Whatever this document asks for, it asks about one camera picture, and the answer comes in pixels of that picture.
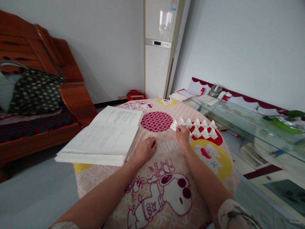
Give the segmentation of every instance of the tile floor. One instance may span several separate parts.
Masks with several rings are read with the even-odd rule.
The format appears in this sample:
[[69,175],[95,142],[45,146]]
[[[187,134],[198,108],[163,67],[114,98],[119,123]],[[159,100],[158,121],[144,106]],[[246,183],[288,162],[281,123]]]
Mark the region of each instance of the tile floor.
[[[223,136],[232,152],[239,151],[241,139],[227,133]],[[78,200],[72,165],[53,159],[63,146],[8,164],[12,178],[0,184],[0,228],[48,228]],[[263,228],[297,228],[283,223],[285,218],[272,207],[276,204],[241,174],[240,178],[236,200]]]

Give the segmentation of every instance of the pink tablecloth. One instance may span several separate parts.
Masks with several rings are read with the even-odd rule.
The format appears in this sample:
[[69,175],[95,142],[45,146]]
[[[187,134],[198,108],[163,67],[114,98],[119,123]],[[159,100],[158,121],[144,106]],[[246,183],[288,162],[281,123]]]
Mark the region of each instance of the pink tablecloth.
[[[104,228],[205,228],[211,217],[198,193],[185,156],[169,128],[182,117],[194,122],[206,119],[196,110],[176,101],[148,99],[131,101],[119,107],[142,110],[132,154],[139,142],[154,136],[158,147],[153,158],[137,173]],[[229,148],[216,130],[218,138],[204,140],[190,137],[198,159],[203,160],[224,186],[235,195],[239,179]],[[74,164],[78,193],[83,197],[119,167]]]

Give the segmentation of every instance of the sleeve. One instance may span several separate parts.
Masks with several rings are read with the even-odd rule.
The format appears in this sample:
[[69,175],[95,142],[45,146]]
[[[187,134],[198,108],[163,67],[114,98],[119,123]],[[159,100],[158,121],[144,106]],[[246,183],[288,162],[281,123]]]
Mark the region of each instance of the sleeve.
[[79,229],[79,227],[74,222],[60,222],[49,229]]
[[227,199],[218,210],[219,228],[262,229],[259,222],[235,200]]

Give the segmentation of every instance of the open booklet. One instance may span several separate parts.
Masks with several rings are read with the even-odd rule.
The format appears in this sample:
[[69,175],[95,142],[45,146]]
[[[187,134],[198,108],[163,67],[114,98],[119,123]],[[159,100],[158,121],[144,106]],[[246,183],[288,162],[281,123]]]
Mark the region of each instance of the open booklet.
[[122,166],[144,113],[107,106],[55,157],[58,162]]

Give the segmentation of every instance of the white paper triangle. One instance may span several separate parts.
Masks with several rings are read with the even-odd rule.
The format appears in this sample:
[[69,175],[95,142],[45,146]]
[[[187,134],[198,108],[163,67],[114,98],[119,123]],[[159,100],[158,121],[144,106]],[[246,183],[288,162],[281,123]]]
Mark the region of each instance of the white paper triangle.
[[171,129],[172,129],[173,131],[176,131],[176,127],[177,127],[177,126],[178,126],[177,121],[174,120],[174,121],[172,122],[172,124],[171,124]]
[[197,127],[199,127],[200,126],[200,122],[199,122],[199,119],[196,119],[196,121],[194,122],[194,124],[193,124],[194,126],[197,126]]
[[192,124],[190,118],[188,118],[187,121],[185,122],[185,126],[188,128],[192,128],[193,124]]
[[204,120],[202,121],[202,123],[201,123],[200,126],[202,126],[202,127],[208,127],[207,121],[204,119]]
[[179,118],[179,122],[178,122],[178,126],[185,126],[185,122],[183,121],[183,119],[180,117]]
[[207,128],[205,127],[203,131],[201,131],[201,136],[204,137],[204,139],[210,138],[209,132],[207,131]]
[[210,127],[210,128],[217,128],[217,126],[216,126],[214,120],[212,120],[212,121],[210,122],[209,127]]
[[196,138],[200,138],[201,137],[201,133],[200,133],[198,127],[195,127],[195,129],[192,132],[192,135],[194,135]]
[[212,139],[216,139],[216,138],[218,138],[218,135],[217,135],[217,133],[216,133],[216,131],[215,131],[215,129],[212,127],[211,128],[211,131],[209,132],[209,136],[212,138]]

